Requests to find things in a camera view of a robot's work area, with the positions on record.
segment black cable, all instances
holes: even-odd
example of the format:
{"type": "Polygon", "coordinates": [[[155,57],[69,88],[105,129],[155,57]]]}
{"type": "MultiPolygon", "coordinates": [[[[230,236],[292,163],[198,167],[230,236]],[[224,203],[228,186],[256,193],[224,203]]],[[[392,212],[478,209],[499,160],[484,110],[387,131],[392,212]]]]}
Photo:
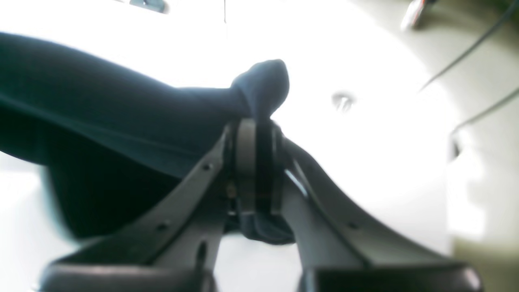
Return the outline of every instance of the black cable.
{"type": "Polygon", "coordinates": [[[450,69],[452,69],[454,66],[456,66],[461,60],[466,58],[470,53],[472,53],[482,42],[484,42],[489,36],[491,36],[493,33],[498,30],[512,15],[514,14],[515,10],[519,7],[519,0],[515,0],[510,4],[508,9],[505,13],[499,18],[499,20],[494,23],[490,27],[490,29],[485,32],[472,46],[470,46],[467,50],[465,50],[458,58],[454,59],[447,67],[442,69],[440,72],[438,72],[436,75],[432,76],[425,84],[420,88],[418,92],[423,91],[426,89],[431,83],[433,83],[436,79],[440,78],[443,74],[447,73],[450,69]]]}
{"type": "Polygon", "coordinates": [[[519,87],[516,88],[513,92],[505,96],[503,99],[499,100],[498,102],[494,103],[492,106],[490,106],[488,109],[480,112],[479,114],[471,117],[470,119],[464,121],[463,123],[458,124],[454,130],[451,132],[451,136],[455,134],[457,131],[459,131],[461,128],[474,124],[477,121],[481,120],[482,118],[492,114],[493,112],[499,110],[503,106],[505,106],[507,103],[512,101],[514,98],[519,97],[519,87]]]}

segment screw hole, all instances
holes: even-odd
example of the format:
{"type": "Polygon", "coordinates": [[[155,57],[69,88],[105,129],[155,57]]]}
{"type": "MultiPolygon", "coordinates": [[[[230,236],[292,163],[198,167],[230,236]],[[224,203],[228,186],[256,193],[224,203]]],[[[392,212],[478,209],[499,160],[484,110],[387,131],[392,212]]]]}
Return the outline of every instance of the screw hole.
{"type": "Polygon", "coordinates": [[[171,222],[169,220],[162,221],[161,223],[159,223],[159,225],[157,225],[157,231],[166,230],[170,224],[171,222]]]}
{"type": "Polygon", "coordinates": [[[353,230],[358,230],[358,229],[360,228],[360,227],[359,227],[357,224],[355,224],[354,222],[350,222],[350,223],[348,223],[348,227],[351,228],[351,229],[353,229],[353,230]]]}

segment cable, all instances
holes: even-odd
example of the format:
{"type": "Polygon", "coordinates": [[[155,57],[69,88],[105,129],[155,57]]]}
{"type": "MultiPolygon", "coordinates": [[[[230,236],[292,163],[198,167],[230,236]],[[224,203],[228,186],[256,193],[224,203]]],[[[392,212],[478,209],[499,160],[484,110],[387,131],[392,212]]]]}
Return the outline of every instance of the cable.
{"type": "Polygon", "coordinates": [[[488,115],[494,113],[495,111],[499,110],[503,106],[505,106],[507,103],[512,101],[514,98],[519,97],[519,87],[516,88],[512,93],[505,96],[503,99],[499,100],[498,102],[494,103],[492,106],[490,106],[488,109],[480,112],[479,114],[471,117],[470,119],[464,121],[463,123],[458,124],[454,130],[451,132],[451,136],[455,134],[457,131],[462,129],[465,126],[475,124],[477,121],[481,120],[482,118],[487,117],[488,115]]]}
{"type": "Polygon", "coordinates": [[[499,20],[494,23],[490,27],[490,29],[485,32],[472,46],[470,46],[467,50],[465,50],[458,58],[454,59],[447,67],[442,69],[440,72],[438,72],[436,75],[432,76],[425,84],[420,88],[418,91],[419,93],[422,92],[424,89],[426,89],[431,83],[433,83],[436,79],[440,78],[443,74],[447,73],[450,69],[452,69],[454,66],[456,66],[460,61],[462,61],[464,58],[466,58],[470,53],[472,53],[482,42],[484,42],[489,36],[491,36],[493,33],[498,30],[512,15],[514,14],[515,10],[519,7],[519,0],[514,0],[508,7],[505,13],[499,18],[499,20]]]}

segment white floor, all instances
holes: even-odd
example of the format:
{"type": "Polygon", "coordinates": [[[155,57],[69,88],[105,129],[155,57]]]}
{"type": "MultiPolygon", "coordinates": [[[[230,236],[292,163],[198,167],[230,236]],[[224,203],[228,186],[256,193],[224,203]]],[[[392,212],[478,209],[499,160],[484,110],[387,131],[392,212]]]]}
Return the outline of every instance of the white floor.
{"type": "MultiPolygon", "coordinates": [[[[0,31],[73,46],[174,86],[225,87],[253,63],[281,58],[291,91],[273,119],[362,207],[444,254],[453,237],[455,254],[517,254],[519,102],[464,131],[464,151],[448,168],[446,152],[457,122],[518,85],[519,37],[501,30],[415,95],[496,14],[470,1],[439,2],[424,29],[402,32],[404,0],[227,0],[226,25],[223,2],[171,4],[161,15],[108,0],[5,2],[0,31]],[[330,103],[338,90],[357,99],[346,115],[330,103]]],[[[48,260],[76,248],[56,231],[38,174],[0,157],[0,258],[12,263],[0,279],[9,291],[26,290],[48,260]]],[[[223,292],[287,291],[301,270],[295,246],[231,237],[215,272],[223,292]]]]}

